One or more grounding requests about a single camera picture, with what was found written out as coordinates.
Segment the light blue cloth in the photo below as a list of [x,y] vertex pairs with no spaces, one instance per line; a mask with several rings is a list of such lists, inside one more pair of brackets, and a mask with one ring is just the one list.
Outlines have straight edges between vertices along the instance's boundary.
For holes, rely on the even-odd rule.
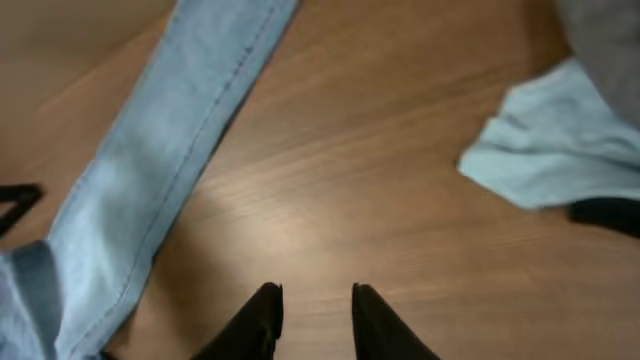
[[97,356],[295,0],[182,0],[44,242],[0,256],[0,359]]
[[640,131],[614,115],[571,59],[511,90],[459,170],[526,209],[640,200]]

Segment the black object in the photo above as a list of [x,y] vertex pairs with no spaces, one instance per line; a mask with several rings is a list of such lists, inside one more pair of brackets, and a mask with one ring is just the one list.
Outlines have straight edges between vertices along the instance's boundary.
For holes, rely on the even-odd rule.
[[6,234],[28,213],[42,195],[42,190],[35,184],[0,186],[0,202],[16,203],[0,217],[0,236]]
[[[264,284],[191,360],[273,360],[283,309],[282,286]],[[358,360],[440,360],[371,286],[353,286],[352,314]]]
[[353,285],[353,338],[358,360],[439,360],[369,285]]
[[640,238],[640,201],[589,199],[569,206],[568,212],[573,222],[601,226]]
[[272,360],[284,317],[282,286],[267,283],[192,360]]

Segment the crumpled fabric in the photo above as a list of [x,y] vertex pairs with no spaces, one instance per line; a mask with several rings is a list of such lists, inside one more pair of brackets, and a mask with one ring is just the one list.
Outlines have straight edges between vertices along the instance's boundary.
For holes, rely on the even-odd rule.
[[640,200],[640,132],[570,59],[513,88],[458,168],[524,209]]
[[0,254],[0,359],[97,358],[295,0],[182,0],[44,241]]

